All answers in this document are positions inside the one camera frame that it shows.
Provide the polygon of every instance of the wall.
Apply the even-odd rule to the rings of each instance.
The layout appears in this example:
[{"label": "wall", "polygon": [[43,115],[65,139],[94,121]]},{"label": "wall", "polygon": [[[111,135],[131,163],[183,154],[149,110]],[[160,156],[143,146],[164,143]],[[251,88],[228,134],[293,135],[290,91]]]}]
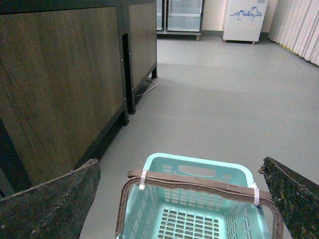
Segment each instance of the wall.
[{"label": "wall", "polygon": [[[268,0],[261,32],[269,32],[278,0]],[[203,30],[222,31],[226,0],[205,0]]]}]

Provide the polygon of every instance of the printed mountain logo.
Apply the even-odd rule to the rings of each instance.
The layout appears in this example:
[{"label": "printed mountain logo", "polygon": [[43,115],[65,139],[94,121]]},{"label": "printed mountain logo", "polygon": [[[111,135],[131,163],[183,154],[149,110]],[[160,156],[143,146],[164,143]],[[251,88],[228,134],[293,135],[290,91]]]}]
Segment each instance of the printed mountain logo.
[{"label": "printed mountain logo", "polygon": [[231,16],[237,16],[237,20],[241,20],[242,17],[249,17],[251,21],[257,16],[262,16],[261,12],[258,11],[256,6],[253,6],[249,11],[240,10]]}]

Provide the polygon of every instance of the mint green basket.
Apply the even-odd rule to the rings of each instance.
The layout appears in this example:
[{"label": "mint green basket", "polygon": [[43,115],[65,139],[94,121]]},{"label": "mint green basket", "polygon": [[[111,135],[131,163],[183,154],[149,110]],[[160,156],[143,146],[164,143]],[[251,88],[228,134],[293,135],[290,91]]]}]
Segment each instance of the mint green basket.
[{"label": "mint green basket", "polygon": [[[152,154],[144,169],[250,187],[251,172],[238,164]],[[129,196],[123,239],[269,239],[261,207],[190,190],[135,185]]]}]

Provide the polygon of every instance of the brown handle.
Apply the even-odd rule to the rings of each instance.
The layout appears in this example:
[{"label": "brown handle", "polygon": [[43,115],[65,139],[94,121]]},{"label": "brown handle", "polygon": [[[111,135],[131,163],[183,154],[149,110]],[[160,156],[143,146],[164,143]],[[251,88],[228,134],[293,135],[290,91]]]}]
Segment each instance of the brown handle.
[{"label": "brown handle", "polygon": [[[115,238],[123,231],[130,188],[135,184],[140,184],[141,175],[142,170],[131,170],[128,172],[128,177],[130,179],[126,182],[122,189]],[[252,188],[227,184],[216,180],[151,171],[147,172],[145,185],[167,189],[192,190],[200,193],[218,195],[232,201],[251,204],[254,203],[255,198],[255,192]],[[259,206],[268,207],[273,213],[274,220],[272,239],[283,239],[284,221],[269,192],[259,190]]]}]

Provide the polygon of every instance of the white freezer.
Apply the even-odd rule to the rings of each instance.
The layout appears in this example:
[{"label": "white freezer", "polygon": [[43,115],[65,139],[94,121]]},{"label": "white freezer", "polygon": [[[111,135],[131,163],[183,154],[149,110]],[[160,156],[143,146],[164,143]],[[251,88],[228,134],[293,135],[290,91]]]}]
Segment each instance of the white freezer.
[{"label": "white freezer", "polygon": [[223,39],[258,41],[268,0],[227,0]]}]

